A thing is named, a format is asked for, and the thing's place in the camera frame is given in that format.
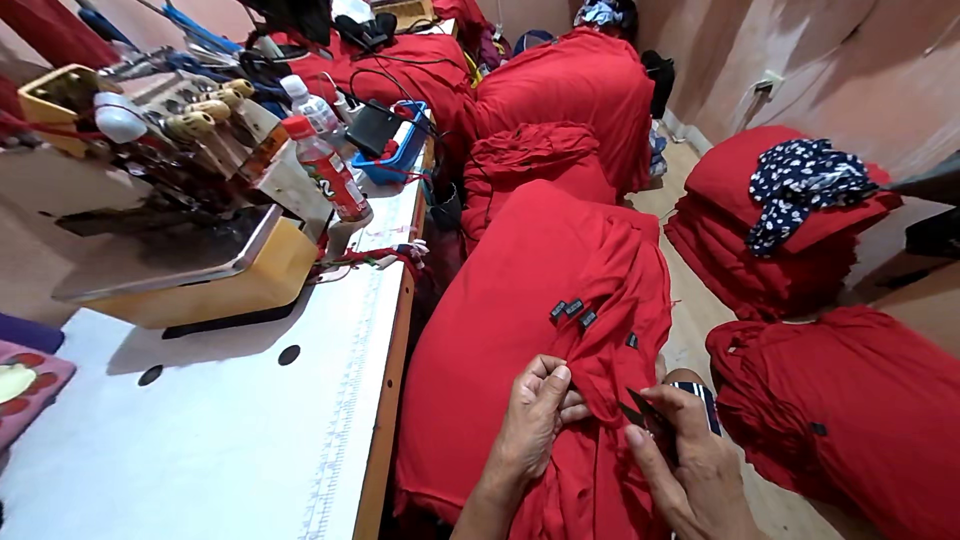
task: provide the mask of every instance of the striped shorts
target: striped shorts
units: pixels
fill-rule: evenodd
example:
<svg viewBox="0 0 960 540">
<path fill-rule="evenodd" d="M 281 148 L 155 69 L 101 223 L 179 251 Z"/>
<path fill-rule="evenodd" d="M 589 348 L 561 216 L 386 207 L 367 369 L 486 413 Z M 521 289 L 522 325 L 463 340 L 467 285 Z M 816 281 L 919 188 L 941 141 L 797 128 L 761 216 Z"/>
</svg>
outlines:
<svg viewBox="0 0 960 540">
<path fill-rule="evenodd" d="M 710 426 L 710 431 L 723 436 L 720 432 L 720 421 L 717 420 L 717 404 L 713 400 L 713 392 L 710 392 L 709 388 L 698 382 L 686 381 L 671 382 L 670 385 L 685 390 L 703 400 L 704 411 L 707 413 L 707 424 Z"/>
</svg>

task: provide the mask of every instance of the electrical outlet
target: electrical outlet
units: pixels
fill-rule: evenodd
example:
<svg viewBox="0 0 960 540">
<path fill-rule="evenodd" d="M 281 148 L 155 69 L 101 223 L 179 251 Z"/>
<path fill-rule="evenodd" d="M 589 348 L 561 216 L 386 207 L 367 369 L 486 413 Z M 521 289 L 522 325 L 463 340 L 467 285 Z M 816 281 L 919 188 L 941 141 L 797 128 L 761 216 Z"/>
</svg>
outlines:
<svg viewBox="0 0 960 540">
<path fill-rule="evenodd" d="M 763 72 L 763 81 L 770 82 L 773 85 L 773 87 L 770 88 L 770 99 L 773 99 L 777 97 L 777 92 L 780 91 L 780 87 L 783 86 L 783 83 L 786 81 L 786 79 L 784 79 L 780 73 L 777 73 L 772 69 L 768 69 Z"/>
</svg>

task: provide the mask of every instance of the knee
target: knee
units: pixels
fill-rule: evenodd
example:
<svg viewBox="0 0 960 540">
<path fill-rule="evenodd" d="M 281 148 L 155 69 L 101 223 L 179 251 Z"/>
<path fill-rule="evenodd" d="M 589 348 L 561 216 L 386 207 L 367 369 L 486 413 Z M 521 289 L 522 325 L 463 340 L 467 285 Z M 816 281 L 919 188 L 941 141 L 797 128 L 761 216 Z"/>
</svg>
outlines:
<svg viewBox="0 0 960 540">
<path fill-rule="evenodd" d="M 692 369 L 686 369 L 685 367 L 679 367 L 666 374 L 666 377 L 663 378 L 663 384 L 669 384 L 671 382 L 696 382 L 706 385 L 704 380 L 697 375 L 697 372 Z"/>
</svg>

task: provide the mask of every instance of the small scissors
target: small scissors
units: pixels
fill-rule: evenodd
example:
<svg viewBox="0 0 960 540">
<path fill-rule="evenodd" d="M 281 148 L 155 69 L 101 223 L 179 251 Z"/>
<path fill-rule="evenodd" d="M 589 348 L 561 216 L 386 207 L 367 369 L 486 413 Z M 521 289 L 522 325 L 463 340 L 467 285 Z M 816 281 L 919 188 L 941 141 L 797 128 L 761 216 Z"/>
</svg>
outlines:
<svg viewBox="0 0 960 540">
<path fill-rule="evenodd" d="M 677 431 L 670 421 L 660 414 L 649 402 L 644 400 L 635 391 L 627 388 L 627 393 L 634 400 L 639 411 L 633 410 L 629 405 L 618 401 L 620 409 L 631 424 L 640 426 L 649 431 L 657 443 L 660 453 L 666 458 L 667 462 L 674 468 L 680 465 L 680 459 L 677 456 Z"/>
</svg>

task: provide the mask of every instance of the polka dot fabric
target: polka dot fabric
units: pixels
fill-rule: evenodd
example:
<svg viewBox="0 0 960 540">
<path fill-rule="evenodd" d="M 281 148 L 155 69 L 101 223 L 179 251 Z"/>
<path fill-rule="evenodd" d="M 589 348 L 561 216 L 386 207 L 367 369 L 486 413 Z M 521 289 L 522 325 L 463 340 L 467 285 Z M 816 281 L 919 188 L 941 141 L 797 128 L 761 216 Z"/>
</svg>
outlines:
<svg viewBox="0 0 960 540">
<path fill-rule="evenodd" d="M 760 155 L 750 178 L 750 196 L 763 211 L 747 235 L 747 247 L 769 257 L 813 210 L 859 203 L 878 188 L 860 158 L 834 150 L 828 139 L 780 143 Z"/>
</svg>

